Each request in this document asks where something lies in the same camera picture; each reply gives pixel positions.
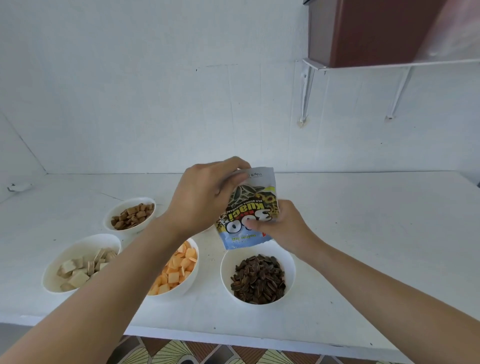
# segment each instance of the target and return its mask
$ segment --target shelf bracket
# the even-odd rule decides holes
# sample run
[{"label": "shelf bracket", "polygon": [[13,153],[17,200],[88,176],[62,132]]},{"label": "shelf bracket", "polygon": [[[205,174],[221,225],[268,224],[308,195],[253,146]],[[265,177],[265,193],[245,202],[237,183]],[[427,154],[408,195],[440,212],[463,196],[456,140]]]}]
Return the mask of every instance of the shelf bracket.
[{"label": "shelf bracket", "polygon": [[400,81],[398,82],[395,98],[392,102],[392,105],[390,106],[390,111],[388,112],[387,116],[385,116],[385,120],[392,120],[395,118],[395,111],[397,109],[398,103],[403,95],[405,87],[407,87],[408,82],[410,81],[410,77],[412,75],[412,68],[413,66],[402,67],[403,72]]},{"label": "shelf bracket", "polygon": [[310,90],[312,88],[312,81],[313,81],[314,74],[315,74],[315,69],[309,64],[304,64],[303,71],[301,73],[301,80],[302,80],[301,117],[298,121],[298,126],[300,128],[307,121],[308,100],[310,98]]}]

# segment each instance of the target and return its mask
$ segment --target bowl of sunflower seeds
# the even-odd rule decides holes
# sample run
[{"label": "bowl of sunflower seeds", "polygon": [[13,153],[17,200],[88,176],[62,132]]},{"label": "bowl of sunflower seeds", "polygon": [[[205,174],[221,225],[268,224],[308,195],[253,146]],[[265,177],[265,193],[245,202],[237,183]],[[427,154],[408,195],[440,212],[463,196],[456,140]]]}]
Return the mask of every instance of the bowl of sunflower seeds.
[{"label": "bowl of sunflower seeds", "polygon": [[220,266],[223,285],[239,304],[272,305],[291,290],[296,268],[293,257],[274,240],[228,250]]}]

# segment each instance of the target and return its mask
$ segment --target snack packet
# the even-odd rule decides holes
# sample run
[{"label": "snack packet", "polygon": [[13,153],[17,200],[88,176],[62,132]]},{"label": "snack packet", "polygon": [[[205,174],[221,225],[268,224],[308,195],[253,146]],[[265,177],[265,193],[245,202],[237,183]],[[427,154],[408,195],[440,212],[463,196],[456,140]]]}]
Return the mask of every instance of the snack packet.
[{"label": "snack packet", "polygon": [[223,245],[228,250],[271,240],[269,235],[250,230],[243,223],[249,219],[275,220],[279,214],[273,168],[250,168],[233,174],[240,172],[248,173],[248,179],[237,186],[230,196],[225,213],[215,223]]}]

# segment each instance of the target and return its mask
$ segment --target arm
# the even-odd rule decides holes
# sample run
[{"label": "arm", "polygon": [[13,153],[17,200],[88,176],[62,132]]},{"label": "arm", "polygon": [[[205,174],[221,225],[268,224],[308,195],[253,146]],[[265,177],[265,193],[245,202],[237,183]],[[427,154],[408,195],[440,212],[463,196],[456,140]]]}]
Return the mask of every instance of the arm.
[{"label": "arm", "polygon": [[152,221],[114,261],[33,327],[0,364],[105,363],[155,278],[184,240],[225,211],[250,165],[238,157],[187,169],[167,212]]},{"label": "arm", "polygon": [[416,364],[478,363],[480,322],[327,245],[290,201],[277,222],[249,220],[318,270],[372,325]]}]

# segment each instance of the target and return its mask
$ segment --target white bowl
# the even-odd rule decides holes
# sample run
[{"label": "white bowl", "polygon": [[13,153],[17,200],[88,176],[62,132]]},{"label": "white bowl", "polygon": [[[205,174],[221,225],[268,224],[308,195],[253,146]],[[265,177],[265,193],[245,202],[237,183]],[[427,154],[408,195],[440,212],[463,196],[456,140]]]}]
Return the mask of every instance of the white bowl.
[{"label": "white bowl", "polygon": [[[235,266],[239,265],[240,262],[244,259],[250,258],[252,255],[263,254],[265,256],[274,256],[279,264],[280,268],[285,272],[285,295],[279,300],[267,304],[252,304],[246,303],[233,295],[232,288],[232,277],[236,274]],[[292,288],[293,282],[295,282],[296,268],[295,262],[289,252],[283,249],[280,245],[277,244],[275,240],[269,240],[262,244],[250,246],[247,248],[240,248],[234,250],[228,250],[222,259],[222,264],[220,266],[220,275],[222,278],[223,286],[230,294],[230,296],[238,303],[244,305],[245,307],[271,307],[273,304],[277,304],[283,300],[290,289]]]},{"label": "white bowl", "polygon": [[54,294],[70,295],[76,290],[63,292],[60,285],[65,283],[67,279],[57,276],[57,271],[60,265],[69,259],[80,258],[87,255],[93,260],[95,253],[100,248],[111,248],[117,254],[121,251],[120,239],[112,234],[97,234],[83,238],[72,246],[65,249],[49,264],[42,277],[42,286],[48,292]]},{"label": "white bowl", "polygon": [[[144,222],[134,226],[133,228],[125,229],[125,230],[117,230],[111,224],[112,216],[119,216],[123,210],[129,207],[137,206],[138,204],[153,204],[154,210],[153,213],[145,219]],[[129,200],[123,201],[112,208],[103,218],[103,226],[105,229],[110,230],[112,232],[120,233],[121,235],[133,235],[145,229],[145,227],[155,218],[156,216],[156,203],[155,200],[150,197],[135,197]]]},{"label": "white bowl", "polygon": [[192,286],[193,281],[197,277],[197,273],[198,273],[198,266],[200,264],[200,252],[198,251],[198,245],[195,242],[195,240],[193,240],[192,238],[189,238],[187,239],[187,241],[190,243],[192,248],[195,248],[195,250],[197,251],[197,264],[195,264],[195,268],[193,269],[193,271],[190,273],[187,279],[184,280],[182,283],[180,283],[177,287],[162,294],[147,296],[147,299],[152,301],[157,300],[159,302],[175,300],[177,298],[180,298]]}]

